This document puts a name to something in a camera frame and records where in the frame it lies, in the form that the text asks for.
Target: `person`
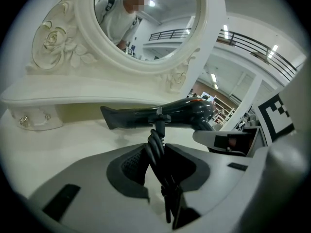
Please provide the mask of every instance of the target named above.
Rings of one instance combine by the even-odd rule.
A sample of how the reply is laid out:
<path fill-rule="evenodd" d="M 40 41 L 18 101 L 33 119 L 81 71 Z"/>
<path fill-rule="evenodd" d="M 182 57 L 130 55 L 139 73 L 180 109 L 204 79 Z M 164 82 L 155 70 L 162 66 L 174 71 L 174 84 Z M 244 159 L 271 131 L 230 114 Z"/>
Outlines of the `person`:
<path fill-rule="evenodd" d="M 136 12 L 145 0 L 101 0 L 95 5 L 96 18 L 107 37 L 121 50 L 139 27 Z"/>
<path fill-rule="evenodd" d="M 208 96 L 208 95 L 204 95 L 204 96 L 202 97 L 202 99 L 205 99 L 205 100 L 209 100 L 209 98 L 210 98 L 210 96 Z"/>

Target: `hair dryer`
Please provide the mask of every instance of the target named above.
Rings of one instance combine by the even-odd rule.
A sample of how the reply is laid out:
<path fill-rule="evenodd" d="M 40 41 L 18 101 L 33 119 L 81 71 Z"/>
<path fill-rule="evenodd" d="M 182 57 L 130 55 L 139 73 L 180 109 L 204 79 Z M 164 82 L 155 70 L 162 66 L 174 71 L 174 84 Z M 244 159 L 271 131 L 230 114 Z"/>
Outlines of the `hair dryer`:
<path fill-rule="evenodd" d="M 103 106 L 101 111 L 109 129 L 134 129 L 152 127 L 148 117 L 156 115 L 158 107 L 162 107 L 164 115 L 170 115 L 172 118 L 166 127 L 213 130 L 208 121 L 215 115 L 216 109 L 212 103 L 204 99 L 186 98 L 146 109 L 113 110 Z"/>

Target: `white wall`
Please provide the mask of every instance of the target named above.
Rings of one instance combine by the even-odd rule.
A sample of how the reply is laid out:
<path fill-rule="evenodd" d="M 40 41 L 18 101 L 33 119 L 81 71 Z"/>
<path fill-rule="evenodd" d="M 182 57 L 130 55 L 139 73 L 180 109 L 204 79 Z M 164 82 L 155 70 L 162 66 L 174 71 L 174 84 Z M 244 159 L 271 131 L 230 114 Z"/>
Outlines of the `white wall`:
<path fill-rule="evenodd" d="M 60 0 L 28 0 L 17 15 L 0 49 L 0 93 L 26 74 L 37 28 Z M 0 115 L 5 108 L 0 108 Z"/>
<path fill-rule="evenodd" d="M 143 53 L 143 44 L 145 44 L 149 41 L 150 35 L 155 32 L 157 26 L 158 25 L 153 24 L 146 19 L 143 19 L 140 22 L 139 27 L 138 27 L 138 29 L 137 29 L 134 37 L 133 37 L 133 40 L 131 41 L 131 45 L 130 45 L 130 48 L 132 47 L 132 45 L 135 46 L 134 53 L 136 54 L 136 57 L 141 55 L 142 60 L 145 60 L 147 58 L 146 56 L 144 56 L 144 53 Z"/>
<path fill-rule="evenodd" d="M 292 65 L 294 67 L 298 67 L 298 70 L 300 70 L 305 60 L 306 60 L 306 56 L 304 54 L 300 54 L 292 61 Z"/>
<path fill-rule="evenodd" d="M 294 40 L 289 40 L 289 36 L 281 31 L 276 31 L 274 28 L 269 27 L 266 23 L 256 20 L 254 21 L 250 17 L 237 17 L 228 15 L 226 21 L 229 31 L 241 33 L 250 38 L 253 38 L 271 48 L 274 45 L 278 45 L 277 52 L 281 54 L 290 63 L 294 62 L 297 57 L 306 56 L 298 49 L 294 44 Z"/>
<path fill-rule="evenodd" d="M 233 95 L 236 96 L 239 100 L 243 101 L 253 81 L 254 78 L 250 77 L 249 75 L 246 75 L 241 84 L 238 85 L 235 91 L 233 92 Z"/>
<path fill-rule="evenodd" d="M 162 15 L 161 22 L 164 22 L 166 20 L 170 20 L 171 18 L 177 18 L 177 17 L 191 17 L 195 16 L 196 14 L 196 4 L 185 4 L 184 6 L 169 10 L 165 14 Z"/>
<path fill-rule="evenodd" d="M 130 48 L 134 45 L 134 53 L 137 56 L 142 55 L 142 60 L 153 60 L 155 55 L 150 54 L 149 51 L 143 50 L 143 45 L 149 42 L 151 34 L 174 29 L 184 29 L 187 27 L 190 19 L 191 17 L 174 19 L 161 25 L 153 24 L 152 22 L 143 19 L 133 37 L 133 40 L 131 41 Z"/>
<path fill-rule="evenodd" d="M 155 33 L 174 29 L 185 29 L 190 19 L 191 17 L 184 17 L 164 22 L 156 28 Z"/>

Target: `ornate mirror frame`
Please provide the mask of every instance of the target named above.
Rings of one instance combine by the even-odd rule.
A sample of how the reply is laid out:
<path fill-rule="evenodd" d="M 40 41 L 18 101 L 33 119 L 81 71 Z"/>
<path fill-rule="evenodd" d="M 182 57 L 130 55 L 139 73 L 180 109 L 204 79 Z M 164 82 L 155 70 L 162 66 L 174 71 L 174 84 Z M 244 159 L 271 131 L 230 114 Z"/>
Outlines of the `ornate mirror frame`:
<path fill-rule="evenodd" d="M 128 75 L 143 76 L 146 82 L 165 87 L 166 92 L 178 92 L 190 60 L 200 51 L 207 20 L 208 0 L 197 0 L 195 30 L 182 47 L 162 59 L 141 61 L 121 52 L 104 34 L 95 16 L 94 0 L 61 0 L 35 34 L 33 61 L 27 71 L 90 77 L 93 69 L 92 76 L 100 79 L 124 83 Z"/>

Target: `white vanity mirror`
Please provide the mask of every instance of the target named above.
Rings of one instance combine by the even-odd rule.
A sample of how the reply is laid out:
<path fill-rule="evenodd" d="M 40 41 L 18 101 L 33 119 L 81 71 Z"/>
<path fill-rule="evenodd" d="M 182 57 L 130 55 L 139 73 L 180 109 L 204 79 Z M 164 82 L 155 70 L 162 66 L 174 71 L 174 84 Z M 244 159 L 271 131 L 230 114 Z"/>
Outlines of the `white vanity mirror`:
<path fill-rule="evenodd" d="M 60 0 L 35 33 L 27 75 L 1 101 L 19 127 L 46 130 L 62 126 L 64 104 L 178 100 L 206 56 L 208 11 L 208 0 Z"/>
<path fill-rule="evenodd" d="M 196 11 L 196 0 L 95 0 L 96 18 L 108 39 L 143 61 L 178 51 L 195 29 Z"/>

